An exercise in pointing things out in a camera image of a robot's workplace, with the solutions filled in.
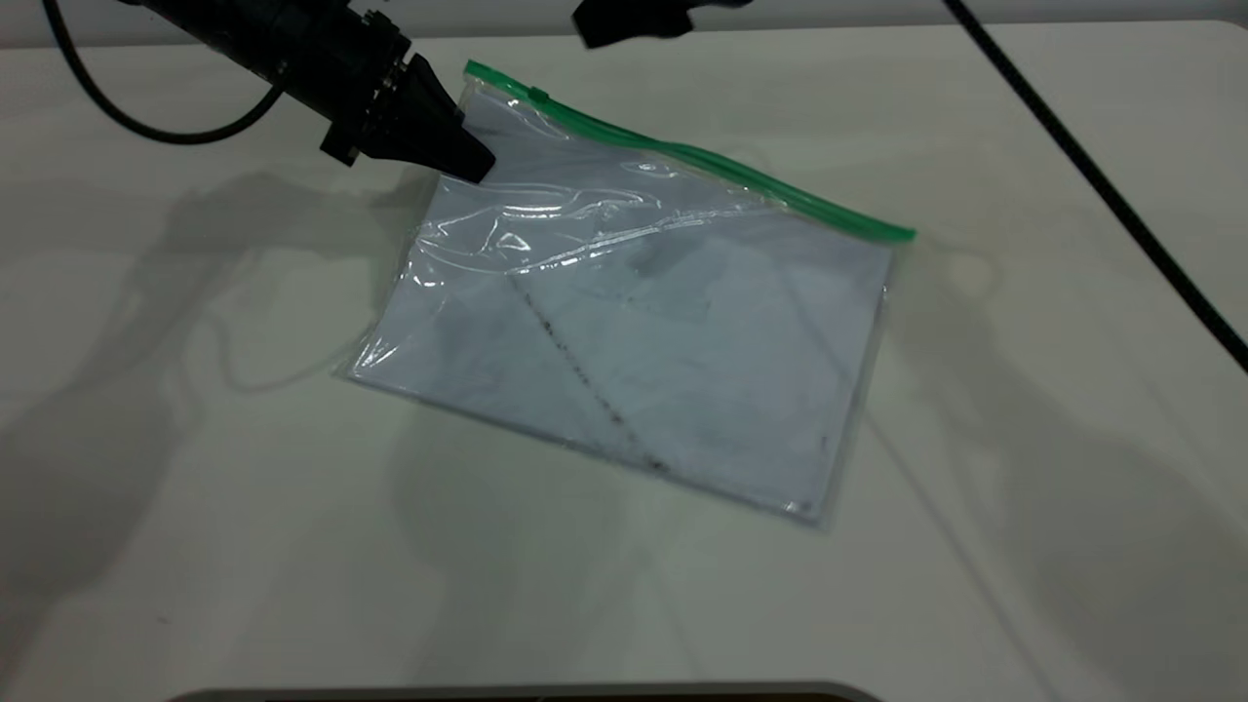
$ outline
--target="table surface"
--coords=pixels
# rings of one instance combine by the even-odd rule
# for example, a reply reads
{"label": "table surface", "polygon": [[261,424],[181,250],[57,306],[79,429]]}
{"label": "table surface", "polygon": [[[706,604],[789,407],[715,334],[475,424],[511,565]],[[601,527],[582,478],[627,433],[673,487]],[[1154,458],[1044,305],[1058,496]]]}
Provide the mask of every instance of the table surface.
{"label": "table surface", "polygon": [[[1248,41],[998,36],[1241,330]],[[841,681],[889,702],[1248,695],[1248,380],[953,27],[423,41],[921,230],[822,530],[334,377],[428,172],[291,100],[200,149],[0,52],[0,697]],[[216,126],[263,85],[92,50]]]}

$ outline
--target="gray wall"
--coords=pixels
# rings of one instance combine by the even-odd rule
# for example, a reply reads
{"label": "gray wall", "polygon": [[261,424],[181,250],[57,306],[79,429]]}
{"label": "gray wall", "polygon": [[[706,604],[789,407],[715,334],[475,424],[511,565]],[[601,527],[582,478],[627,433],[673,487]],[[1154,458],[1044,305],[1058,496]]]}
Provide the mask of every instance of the gray wall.
{"label": "gray wall", "polygon": [[[1248,19],[1248,0],[966,0],[986,21]],[[577,0],[356,0],[412,36],[568,34]],[[61,0],[82,45],[185,41],[151,12],[116,0]],[[743,10],[696,12],[703,29],[932,24],[951,21],[940,0],[756,0]],[[0,47],[46,46],[39,0],[0,0]]]}

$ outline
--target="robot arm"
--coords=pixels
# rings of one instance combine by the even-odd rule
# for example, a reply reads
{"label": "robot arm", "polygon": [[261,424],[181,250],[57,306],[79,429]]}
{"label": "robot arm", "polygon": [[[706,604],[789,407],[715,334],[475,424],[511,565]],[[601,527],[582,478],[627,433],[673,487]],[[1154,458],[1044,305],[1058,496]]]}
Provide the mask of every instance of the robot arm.
{"label": "robot arm", "polygon": [[[422,164],[480,182],[489,149],[463,129],[463,114],[411,40],[386,15],[359,15],[351,0],[121,0],[145,6],[273,85],[270,96],[222,130],[177,135],[129,117],[99,90],[79,59],[56,0],[44,0],[57,44],[87,94],[122,126],[171,144],[207,144],[257,121],[286,92],[329,120],[321,150],[352,165],[359,154]],[[751,0],[585,0],[574,15],[590,49],[633,36],[680,36],[689,10]]]}

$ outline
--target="black cable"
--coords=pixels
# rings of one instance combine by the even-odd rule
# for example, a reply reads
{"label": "black cable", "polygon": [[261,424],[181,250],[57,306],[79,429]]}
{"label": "black cable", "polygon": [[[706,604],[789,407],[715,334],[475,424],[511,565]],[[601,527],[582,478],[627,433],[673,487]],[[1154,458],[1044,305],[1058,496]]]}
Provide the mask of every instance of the black cable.
{"label": "black cable", "polygon": [[109,100],[107,96],[105,96],[105,94],[100,90],[100,86],[95,84],[95,80],[91,79],[91,74],[89,74],[86,66],[82,65],[82,59],[79,57],[77,49],[74,47],[74,40],[70,37],[70,32],[65,27],[65,17],[61,16],[61,7],[57,5],[57,1],[44,0],[44,12],[47,15],[47,24],[52,27],[52,36],[56,37],[56,46],[60,47],[61,55],[65,56],[65,62],[70,65],[70,71],[74,74],[74,77],[77,79],[82,90],[86,91],[87,96],[91,97],[91,101],[104,110],[104,114],[112,117],[112,120],[119,125],[137,134],[139,136],[151,139],[152,141],[193,146],[196,144],[212,144],[215,141],[230,139],[231,136],[235,136],[251,125],[258,122],[260,119],[277,104],[277,99],[282,96],[283,89],[275,85],[265,95],[263,100],[252,107],[250,112],[221,129],[196,134],[177,134],[147,126],[124,112],[121,107],[117,107],[111,100]]}
{"label": "black cable", "polygon": [[1127,202],[1126,197],[1118,192],[1118,189],[1109,182],[1109,179],[1101,171],[1092,160],[1092,156],[1083,150],[1075,135],[1066,129],[1062,120],[1057,119],[1057,115],[1048,107],[1045,100],[1036,92],[1036,90],[1027,82],[1022,72],[1013,65],[1013,61],[1006,56],[1006,52],[1001,50],[992,36],[983,29],[980,20],[975,17],[971,10],[962,4],[962,0],[943,0],[945,5],[948,7],[953,16],[957,17],[958,24],[966,30],[975,44],[980,47],[980,51],[988,57],[992,66],[997,69],[1001,77],[1006,79],[1010,87],[1013,89],[1018,99],[1027,105],[1031,114],[1040,120],[1048,135],[1053,137],[1057,146],[1066,154],[1066,156],[1075,164],[1075,167],[1083,174],[1088,184],[1096,190],[1101,200],[1109,206],[1113,215],[1118,217],[1122,226],[1127,229],[1127,234],[1136,240],[1136,244],[1143,249],[1144,255],[1148,260],[1157,266],[1166,280],[1178,292],[1179,297],[1187,302],[1187,306],[1196,314],[1204,329],[1209,330],[1218,344],[1231,353],[1231,357],[1239,363],[1239,367],[1248,372],[1248,345],[1244,340],[1236,332],[1227,320],[1218,312],[1217,307],[1201,292],[1201,289],[1196,286],[1187,272],[1171,257],[1166,247],[1162,246],[1157,236],[1149,231],[1148,225],[1144,220],[1136,214],[1131,204]]}

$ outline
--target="plastic zipper bag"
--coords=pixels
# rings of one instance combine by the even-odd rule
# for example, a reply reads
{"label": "plastic zipper bag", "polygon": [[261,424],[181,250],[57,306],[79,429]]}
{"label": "plastic zipper bag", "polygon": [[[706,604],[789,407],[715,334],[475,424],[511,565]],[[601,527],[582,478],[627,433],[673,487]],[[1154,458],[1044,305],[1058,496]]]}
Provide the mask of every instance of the plastic zipper bag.
{"label": "plastic zipper bag", "polygon": [[348,375],[817,520],[914,232],[467,75],[498,164],[441,179]]}

